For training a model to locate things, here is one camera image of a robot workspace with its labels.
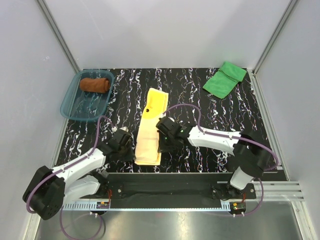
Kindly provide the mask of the yellow towel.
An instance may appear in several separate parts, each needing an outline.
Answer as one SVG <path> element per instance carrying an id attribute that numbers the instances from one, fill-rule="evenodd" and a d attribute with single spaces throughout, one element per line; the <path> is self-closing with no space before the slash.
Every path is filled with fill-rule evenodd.
<path id="1" fill-rule="evenodd" d="M 147 93 L 146 105 L 138 128 L 135 164 L 138 166 L 159 166 L 162 154 L 158 152 L 160 136 L 156 128 L 168 107 L 169 94 L 155 88 Z"/>

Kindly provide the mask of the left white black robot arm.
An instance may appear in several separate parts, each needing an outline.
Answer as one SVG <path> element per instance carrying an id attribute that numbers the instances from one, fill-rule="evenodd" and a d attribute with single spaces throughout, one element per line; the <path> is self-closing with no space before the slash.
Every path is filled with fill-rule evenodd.
<path id="1" fill-rule="evenodd" d="M 22 199 L 29 212 L 49 220 L 66 204 L 89 195 L 103 198 L 108 193 L 106 177 L 96 173 L 96 169 L 110 161 L 130 162 L 134 159 L 132 135 L 127 127 L 119 128 L 108 141 L 68 163 L 38 168 Z"/>

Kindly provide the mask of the green towel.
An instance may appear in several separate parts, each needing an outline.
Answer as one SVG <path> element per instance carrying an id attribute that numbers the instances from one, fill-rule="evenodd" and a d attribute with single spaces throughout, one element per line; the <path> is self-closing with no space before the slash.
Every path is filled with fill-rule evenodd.
<path id="1" fill-rule="evenodd" d="M 217 72 L 207 80 L 203 89 L 219 99 L 224 99 L 241 83 L 246 75 L 246 70 L 225 61 Z"/>

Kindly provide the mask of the right aluminium frame post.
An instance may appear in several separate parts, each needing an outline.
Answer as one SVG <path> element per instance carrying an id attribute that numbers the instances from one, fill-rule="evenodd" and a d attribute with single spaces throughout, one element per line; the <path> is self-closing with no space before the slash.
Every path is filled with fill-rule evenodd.
<path id="1" fill-rule="evenodd" d="M 299 0 L 290 0 L 287 7 L 285 8 L 285 11 L 283 12 L 278 24 L 276 25 L 270 39 L 267 42 L 267 45 L 265 46 L 260 58 L 258 59 L 255 67 L 253 68 L 252 72 L 254 75 L 256 75 L 259 70 L 261 69 L 263 63 L 265 62 L 266 58 L 268 57 L 269 53 L 271 52 L 274 44 L 276 43 L 278 37 L 282 33 L 283 29 L 285 28 L 285 25 L 287 24 L 289 18 L 291 17 L 292 13 L 294 12 L 295 8 L 297 7 Z"/>

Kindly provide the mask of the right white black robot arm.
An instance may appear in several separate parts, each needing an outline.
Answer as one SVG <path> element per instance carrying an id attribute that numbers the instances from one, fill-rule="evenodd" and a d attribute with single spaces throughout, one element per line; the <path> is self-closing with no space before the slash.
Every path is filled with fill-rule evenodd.
<path id="1" fill-rule="evenodd" d="M 272 157 L 271 150 L 244 132 L 219 131 L 187 123 L 180 125 L 170 117 L 156 124 L 159 133 L 159 153 L 185 146 L 219 150 L 235 157 L 238 164 L 227 185 L 228 195 L 239 198 L 252 180 L 262 177 Z"/>

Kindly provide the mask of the left aluminium frame post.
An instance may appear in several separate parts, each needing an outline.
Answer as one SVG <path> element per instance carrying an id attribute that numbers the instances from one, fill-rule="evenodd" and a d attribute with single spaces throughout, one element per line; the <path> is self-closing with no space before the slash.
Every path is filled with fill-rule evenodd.
<path id="1" fill-rule="evenodd" d="M 45 20 L 48 23 L 49 28 L 51 29 L 53 35 L 55 36 L 59 46 L 62 49 L 63 54 L 65 55 L 68 63 L 70 64 L 71 68 L 75 73 L 80 72 L 80 68 L 73 57 L 73 54 L 70 50 L 70 48 L 67 45 L 67 42 L 65 41 L 58 24 L 56 23 L 53 14 L 51 13 L 47 3 L 45 0 L 35 0 L 36 4 L 38 5 L 41 13 L 43 14 Z"/>

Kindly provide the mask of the brown towel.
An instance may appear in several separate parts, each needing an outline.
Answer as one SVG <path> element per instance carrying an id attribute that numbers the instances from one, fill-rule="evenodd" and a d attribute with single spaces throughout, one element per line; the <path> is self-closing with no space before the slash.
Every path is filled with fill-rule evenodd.
<path id="1" fill-rule="evenodd" d="M 83 78 L 79 88 L 84 92 L 105 94 L 109 91 L 111 82 L 107 78 Z"/>

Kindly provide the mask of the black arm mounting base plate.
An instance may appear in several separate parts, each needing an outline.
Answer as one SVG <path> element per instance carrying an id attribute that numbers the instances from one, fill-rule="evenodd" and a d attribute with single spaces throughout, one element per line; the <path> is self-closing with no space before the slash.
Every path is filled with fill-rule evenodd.
<path id="1" fill-rule="evenodd" d="M 231 189 L 231 173 L 109 173 L 102 178 L 98 193 L 87 193 L 82 198 L 102 199 L 111 190 L 113 199 L 134 194 L 217 196 L 221 200 L 257 197 L 253 184 L 248 181 L 243 190 Z"/>

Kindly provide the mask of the aluminium frame rail front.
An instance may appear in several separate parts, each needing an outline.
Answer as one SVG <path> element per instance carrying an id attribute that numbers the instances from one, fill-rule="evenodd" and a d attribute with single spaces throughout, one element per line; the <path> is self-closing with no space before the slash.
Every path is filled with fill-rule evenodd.
<path id="1" fill-rule="evenodd" d="M 257 201 L 303 201 L 298 185 L 280 183 L 249 183 L 242 193 L 235 196 L 227 193 L 225 183 L 205 185 L 203 189 L 179 189 L 173 192 L 138 192 L 113 185 L 106 191 L 106 199 L 74 199 L 63 202 L 64 194 L 48 196 L 44 202 L 39 198 L 30 202 L 30 208 L 43 220 L 48 220 L 60 210 L 91 211 L 194 211 L 229 212 L 232 215 L 246 215 L 247 203 Z"/>

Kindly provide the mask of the teal transparent plastic bin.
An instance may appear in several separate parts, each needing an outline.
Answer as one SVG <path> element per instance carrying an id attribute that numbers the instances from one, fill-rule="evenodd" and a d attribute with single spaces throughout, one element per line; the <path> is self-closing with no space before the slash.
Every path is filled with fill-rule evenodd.
<path id="1" fill-rule="evenodd" d="M 97 91 L 84 91 L 81 81 L 100 82 L 103 80 L 109 84 L 105 93 Z M 115 82 L 114 75 L 108 70 L 85 69 L 78 72 L 72 79 L 71 84 L 60 106 L 60 114 L 68 119 L 79 122 L 96 122 L 102 116 L 109 104 L 110 96 Z"/>

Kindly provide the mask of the aluminium frame post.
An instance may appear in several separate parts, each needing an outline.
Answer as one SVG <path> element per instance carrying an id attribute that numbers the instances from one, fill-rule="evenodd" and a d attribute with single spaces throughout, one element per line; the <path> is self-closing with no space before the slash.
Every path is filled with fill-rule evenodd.
<path id="1" fill-rule="evenodd" d="M 58 24 L 56 23 L 53 14 L 51 13 L 47 3 L 45 0 L 35 0 L 36 4 L 38 5 L 41 13 L 43 14 L 45 20 L 48 23 L 49 28 L 51 29 L 53 35 L 55 36 L 59 46 L 62 49 L 63 54 L 65 55 L 68 63 L 70 64 L 71 68 L 75 73 L 80 72 L 80 68 L 73 57 L 73 54 L 70 50 L 70 48 L 67 45 L 67 42 L 65 41 Z"/>
<path id="2" fill-rule="evenodd" d="M 287 7 L 285 8 L 285 11 L 283 12 L 278 24 L 276 25 L 270 39 L 267 42 L 267 45 L 265 46 L 260 58 L 258 59 L 255 67 L 253 68 L 252 72 L 254 75 L 256 75 L 259 70 L 261 69 L 263 63 L 265 62 L 266 58 L 268 57 L 269 53 L 271 52 L 274 44 L 276 43 L 278 37 L 282 33 L 283 29 L 285 28 L 285 25 L 287 24 L 289 18 L 291 17 L 292 13 L 294 12 L 295 8 L 297 7 L 299 0 L 290 0 Z"/>

